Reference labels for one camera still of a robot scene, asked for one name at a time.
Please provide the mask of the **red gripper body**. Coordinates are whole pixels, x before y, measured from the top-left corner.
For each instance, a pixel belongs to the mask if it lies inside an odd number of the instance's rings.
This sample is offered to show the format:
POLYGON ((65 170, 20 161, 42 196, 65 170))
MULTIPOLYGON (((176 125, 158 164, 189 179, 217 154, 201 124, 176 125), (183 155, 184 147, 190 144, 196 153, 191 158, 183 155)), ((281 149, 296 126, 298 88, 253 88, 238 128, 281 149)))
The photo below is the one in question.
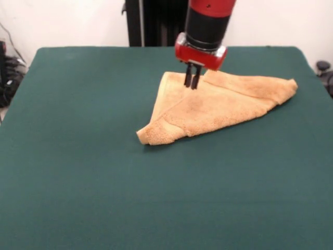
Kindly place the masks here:
POLYGON ((219 70, 226 55, 227 48, 225 46, 221 46, 215 52, 204 52, 180 43, 175 44, 175 56, 177 59, 209 70, 219 70))

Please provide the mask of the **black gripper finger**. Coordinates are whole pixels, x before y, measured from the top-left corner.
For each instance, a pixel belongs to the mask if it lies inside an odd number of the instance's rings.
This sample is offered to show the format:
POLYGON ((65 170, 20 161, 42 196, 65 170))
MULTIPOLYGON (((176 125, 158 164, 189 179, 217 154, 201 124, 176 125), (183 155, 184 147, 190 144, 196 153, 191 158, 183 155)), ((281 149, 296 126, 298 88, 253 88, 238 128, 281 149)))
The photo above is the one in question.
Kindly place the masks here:
POLYGON ((191 87, 192 83, 192 63, 187 64, 187 69, 186 69, 186 76, 185 76, 185 82, 184 85, 186 87, 191 87))
POLYGON ((198 87, 198 83, 200 80, 200 76, 201 76, 201 66, 195 66, 196 67, 196 73, 193 76, 192 82, 191 82, 191 89, 195 90, 198 87))

